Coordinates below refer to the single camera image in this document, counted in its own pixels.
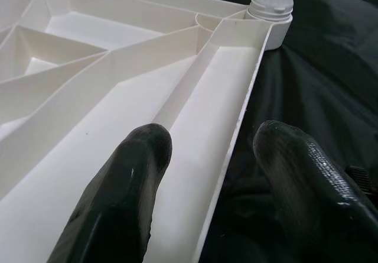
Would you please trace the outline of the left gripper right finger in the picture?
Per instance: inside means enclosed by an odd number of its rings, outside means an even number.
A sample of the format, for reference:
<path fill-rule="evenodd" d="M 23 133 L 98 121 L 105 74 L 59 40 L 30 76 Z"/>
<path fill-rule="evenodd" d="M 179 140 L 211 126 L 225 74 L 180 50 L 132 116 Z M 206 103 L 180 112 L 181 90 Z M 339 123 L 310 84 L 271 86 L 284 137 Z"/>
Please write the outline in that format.
<path fill-rule="evenodd" d="M 377 261 L 376 207 L 312 136 L 268 120 L 253 152 L 298 261 Z"/>

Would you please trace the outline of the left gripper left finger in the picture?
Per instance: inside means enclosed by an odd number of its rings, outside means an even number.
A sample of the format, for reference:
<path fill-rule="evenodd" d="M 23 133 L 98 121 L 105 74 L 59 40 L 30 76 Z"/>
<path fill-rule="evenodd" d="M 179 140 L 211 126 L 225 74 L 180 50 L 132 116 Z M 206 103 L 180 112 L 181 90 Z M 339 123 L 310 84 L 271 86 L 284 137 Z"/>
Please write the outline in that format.
<path fill-rule="evenodd" d="M 131 131 L 84 189 L 48 261 L 142 262 L 171 156 L 164 126 Z"/>

